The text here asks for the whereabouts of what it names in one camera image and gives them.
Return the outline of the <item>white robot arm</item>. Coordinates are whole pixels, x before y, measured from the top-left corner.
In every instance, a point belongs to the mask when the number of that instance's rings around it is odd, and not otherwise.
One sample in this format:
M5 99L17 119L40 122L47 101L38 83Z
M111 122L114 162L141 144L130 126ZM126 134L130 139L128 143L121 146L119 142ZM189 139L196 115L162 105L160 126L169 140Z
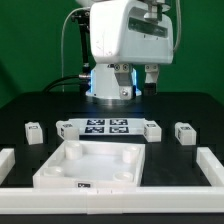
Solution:
M101 102L125 102L141 95L137 64L145 67L145 87L156 88L161 64L170 64L180 42L166 12L171 0L76 0L89 15L91 53L96 62L86 95Z

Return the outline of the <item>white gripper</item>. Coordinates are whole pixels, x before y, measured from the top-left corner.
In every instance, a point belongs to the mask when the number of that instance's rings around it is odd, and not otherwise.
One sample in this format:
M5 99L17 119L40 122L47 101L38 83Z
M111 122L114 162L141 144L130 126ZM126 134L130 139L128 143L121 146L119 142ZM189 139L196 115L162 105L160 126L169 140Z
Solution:
M173 27L162 14L149 17L149 7L138 0L94 3L90 10L91 52L99 64L132 63L145 66L144 95L157 93L159 66L173 60ZM121 99L133 96L132 66L115 64L114 73Z

